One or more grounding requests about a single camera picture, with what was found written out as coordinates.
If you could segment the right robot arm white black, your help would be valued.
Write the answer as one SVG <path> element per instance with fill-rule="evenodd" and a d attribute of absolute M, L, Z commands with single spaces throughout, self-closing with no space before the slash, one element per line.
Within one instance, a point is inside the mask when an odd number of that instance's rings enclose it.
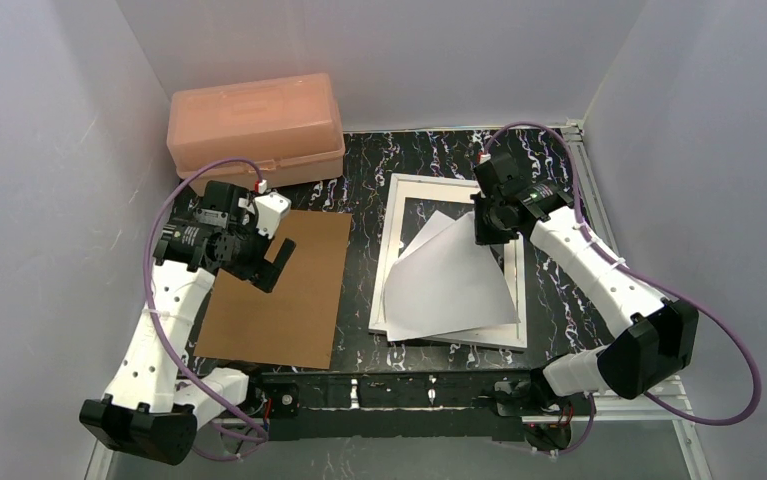
<path fill-rule="evenodd" d="M 545 406 L 607 390 L 634 399 L 688 365 L 698 311 L 624 272 L 624 260 L 577 218 L 571 195 L 551 182 L 531 182 L 508 154 L 481 155 L 473 172 L 480 188 L 471 197 L 477 244 L 527 240 L 571 278 L 614 338 L 533 370 L 529 399 Z"/>

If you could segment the landscape sunset photo print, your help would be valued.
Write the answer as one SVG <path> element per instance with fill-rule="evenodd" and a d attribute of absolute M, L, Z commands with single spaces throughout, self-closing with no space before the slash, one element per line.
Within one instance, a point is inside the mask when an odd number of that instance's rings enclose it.
<path fill-rule="evenodd" d="M 431 216 L 387 275 L 383 315 L 390 341 L 519 323 L 492 249 L 475 241 L 474 213 Z"/>

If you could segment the brown backing board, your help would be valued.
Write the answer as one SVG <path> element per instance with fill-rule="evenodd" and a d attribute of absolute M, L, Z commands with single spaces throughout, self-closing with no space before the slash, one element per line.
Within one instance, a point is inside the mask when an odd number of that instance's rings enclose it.
<path fill-rule="evenodd" d="M 352 216 L 292 211 L 269 250 L 296 243 L 274 290 L 264 293 L 221 272 L 194 354 L 219 360 L 328 369 L 331 364 Z"/>

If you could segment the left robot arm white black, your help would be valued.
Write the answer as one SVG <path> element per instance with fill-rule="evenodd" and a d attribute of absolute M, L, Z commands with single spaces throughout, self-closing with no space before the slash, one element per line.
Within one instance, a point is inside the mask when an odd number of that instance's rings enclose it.
<path fill-rule="evenodd" d="M 295 243 L 284 240 L 273 260 L 266 254 L 290 210 L 290 200 L 265 182 L 247 189 L 210 181 L 194 211 L 159 217 L 143 260 L 145 304 L 133 337 L 102 397 L 85 401 L 79 413 L 101 444 L 178 465 L 208 422 L 239 413 L 248 375 L 216 368 L 200 379 L 182 356 L 218 274 L 273 291 Z"/>

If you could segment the clear acrylic glass sheet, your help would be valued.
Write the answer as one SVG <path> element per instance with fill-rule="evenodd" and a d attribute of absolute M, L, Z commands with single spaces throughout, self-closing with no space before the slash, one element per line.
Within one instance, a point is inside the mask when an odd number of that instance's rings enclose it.
<path fill-rule="evenodd" d="M 399 254 L 402 255 L 405 252 L 434 213 L 440 212 L 456 221 L 472 210 L 471 203 L 407 197 L 401 222 Z"/>

